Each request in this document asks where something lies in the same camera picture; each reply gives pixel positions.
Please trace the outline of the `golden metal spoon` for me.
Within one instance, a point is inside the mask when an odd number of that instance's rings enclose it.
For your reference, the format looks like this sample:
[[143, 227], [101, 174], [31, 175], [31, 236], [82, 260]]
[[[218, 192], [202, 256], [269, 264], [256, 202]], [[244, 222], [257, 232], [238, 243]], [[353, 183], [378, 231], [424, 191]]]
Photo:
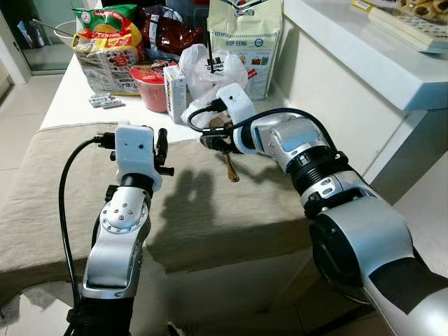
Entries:
[[[210, 121], [210, 126], [227, 126], [229, 124], [230, 119], [227, 116], [214, 116]], [[230, 153], [221, 153], [221, 156], [226, 166], [227, 178], [233, 183], [239, 182], [240, 178], [233, 166]]]

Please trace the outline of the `small white carton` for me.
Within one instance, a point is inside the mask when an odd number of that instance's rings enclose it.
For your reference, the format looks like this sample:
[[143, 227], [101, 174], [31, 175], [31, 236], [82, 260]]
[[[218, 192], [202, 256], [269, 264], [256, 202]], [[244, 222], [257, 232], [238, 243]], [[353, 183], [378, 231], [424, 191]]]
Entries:
[[185, 125], [182, 115], [188, 107], [188, 86], [179, 65], [169, 65], [163, 69], [163, 80], [167, 100], [167, 115], [176, 125]]

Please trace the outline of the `red plastic bowl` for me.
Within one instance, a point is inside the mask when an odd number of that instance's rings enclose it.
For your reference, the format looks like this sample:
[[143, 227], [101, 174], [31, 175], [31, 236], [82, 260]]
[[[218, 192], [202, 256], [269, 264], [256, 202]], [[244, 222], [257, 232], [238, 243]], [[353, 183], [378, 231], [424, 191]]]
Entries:
[[134, 65], [130, 69], [138, 93], [146, 108], [156, 113], [167, 112], [167, 93], [163, 65]]

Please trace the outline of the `white plastic bag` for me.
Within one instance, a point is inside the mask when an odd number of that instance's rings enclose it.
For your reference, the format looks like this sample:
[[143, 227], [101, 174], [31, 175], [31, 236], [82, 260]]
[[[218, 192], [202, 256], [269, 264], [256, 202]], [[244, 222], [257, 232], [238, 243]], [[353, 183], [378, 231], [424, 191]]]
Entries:
[[186, 48], [180, 57], [179, 66], [185, 74], [192, 98], [182, 115], [185, 125], [188, 124], [189, 115], [208, 106], [211, 100], [216, 98], [216, 93], [221, 87], [237, 83], [244, 88], [249, 83], [246, 67], [236, 53], [227, 50], [212, 52], [214, 73], [206, 67], [206, 53], [205, 45], [195, 44]]

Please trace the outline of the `beige woven cloth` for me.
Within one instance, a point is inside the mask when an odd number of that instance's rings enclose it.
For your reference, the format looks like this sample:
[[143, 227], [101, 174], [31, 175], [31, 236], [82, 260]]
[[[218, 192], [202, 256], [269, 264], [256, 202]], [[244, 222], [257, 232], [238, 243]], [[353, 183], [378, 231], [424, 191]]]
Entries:
[[[22, 289], [66, 281], [58, 183], [78, 144], [114, 129], [112, 122], [36, 131], [16, 182], [0, 206], [0, 303]], [[240, 155], [236, 183], [221, 157], [197, 141], [171, 143], [150, 206], [148, 252], [167, 272], [194, 272], [287, 255], [310, 246], [309, 224], [291, 180], [271, 160]]]

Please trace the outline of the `white cracker bag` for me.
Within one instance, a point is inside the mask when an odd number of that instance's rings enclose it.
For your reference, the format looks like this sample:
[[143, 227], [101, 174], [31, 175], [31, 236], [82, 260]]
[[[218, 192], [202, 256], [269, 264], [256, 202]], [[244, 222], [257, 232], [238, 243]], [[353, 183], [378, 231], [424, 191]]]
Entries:
[[244, 63], [249, 97], [266, 98], [283, 32], [283, 0], [210, 0], [206, 25], [212, 49]]

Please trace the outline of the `dark red snack bag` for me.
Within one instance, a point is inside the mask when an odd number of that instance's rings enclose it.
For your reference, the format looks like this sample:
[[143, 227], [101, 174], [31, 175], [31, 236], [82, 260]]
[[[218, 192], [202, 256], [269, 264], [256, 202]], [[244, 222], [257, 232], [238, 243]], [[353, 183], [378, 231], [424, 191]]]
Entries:
[[186, 22], [174, 9], [163, 4], [138, 10], [137, 27], [148, 61], [178, 62], [186, 48], [204, 42], [206, 33], [205, 27]]

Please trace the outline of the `green yellow snack bag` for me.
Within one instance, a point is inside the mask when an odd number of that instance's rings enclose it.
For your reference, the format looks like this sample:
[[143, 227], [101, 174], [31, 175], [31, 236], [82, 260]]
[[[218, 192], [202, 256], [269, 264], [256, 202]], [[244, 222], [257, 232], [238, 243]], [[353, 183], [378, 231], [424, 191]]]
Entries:
[[137, 96], [130, 70], [145, 59], [143, 35], [135, 23], [137, 4], [74, 10], [81, 29], [73, 48], [90, 89], [98, 94]]

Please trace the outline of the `clear glass bowl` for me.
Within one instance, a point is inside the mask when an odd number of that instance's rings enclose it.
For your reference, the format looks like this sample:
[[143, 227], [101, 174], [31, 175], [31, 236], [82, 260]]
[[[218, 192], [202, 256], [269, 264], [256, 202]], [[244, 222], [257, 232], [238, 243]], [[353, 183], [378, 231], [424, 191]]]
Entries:
[[54, 33], [60, 39], [61, 42], [64, 42], [68, 48], [74, 47], [74, 38], [76, 37], [76, 31], [78, 28], [77, 20], [67, 20], [67, 22], [62, 22], [57, 26], [54, 26]]

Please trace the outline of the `white keypad device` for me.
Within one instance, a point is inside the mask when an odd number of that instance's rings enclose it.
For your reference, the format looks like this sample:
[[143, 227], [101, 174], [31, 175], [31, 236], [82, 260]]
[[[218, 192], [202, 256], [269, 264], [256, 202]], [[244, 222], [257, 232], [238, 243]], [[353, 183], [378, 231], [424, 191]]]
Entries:
[[447, 26], [435, 24], [397, 8], [374, 7], [368, 18], [372, 25], [400, 39], [419, 53], [442, 54], [448, 51]]

